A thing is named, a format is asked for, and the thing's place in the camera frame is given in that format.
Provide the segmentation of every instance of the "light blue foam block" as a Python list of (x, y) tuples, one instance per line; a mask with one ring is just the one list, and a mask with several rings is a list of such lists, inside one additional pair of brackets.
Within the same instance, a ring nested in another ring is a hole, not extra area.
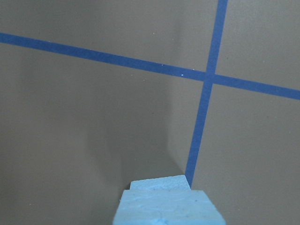
[(185, 175), (136, 180), (130, 184), (130, 190), (190, 190)]
[(125, 190), (113, 225), (225, 225), (203, 191)]

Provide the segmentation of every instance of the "painter's tape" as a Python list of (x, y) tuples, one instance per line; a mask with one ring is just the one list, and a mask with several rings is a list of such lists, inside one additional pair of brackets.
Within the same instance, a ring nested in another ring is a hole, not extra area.
[(204, 131), (207, 110), (210, 103), (211, 90), (212, 90), (212, 85), (215, 77), (215, 71), (217, 67), (219, 50), (221, 45), (226, 8), (227, 8), (227, 0), (219, 0), (217, 4), (217, 13), (216, 13), (214, 31), (212, 33), (210, 53), (207, 62), (204, 84), (202, 87), (196, 125), (194, 128), (192, 143), (191, 143), (191, 147), (187, 159), (187, 167), (186, 167), (185, 175), (190, 186), (192, 186), (193, 183), (198, 154), (200, 150), (201, 139)]
[(10, 45), (17, 45), (27, 48), (43, 50), (52, 53), (69, 55), (87, 60), (109, 63), (128, 68), (150, 71), (154, 73), (184, 77), (187, 79), (197, 81), (203, 81), (205, 76), (204, 72), (193, 69), (180, 68), (145, 60), (138, 60), (125, 56), (114, 55), (105, 52), (98, 52), (94, 50), (78, 48), (69, 45), (62, 45), (48, 41), (36, 40), (28, 37), (20, 37), (5, 33), (0, 33), (0, 42)]
[(216, 75), (215, 84), (300, 100), (300, 90)]

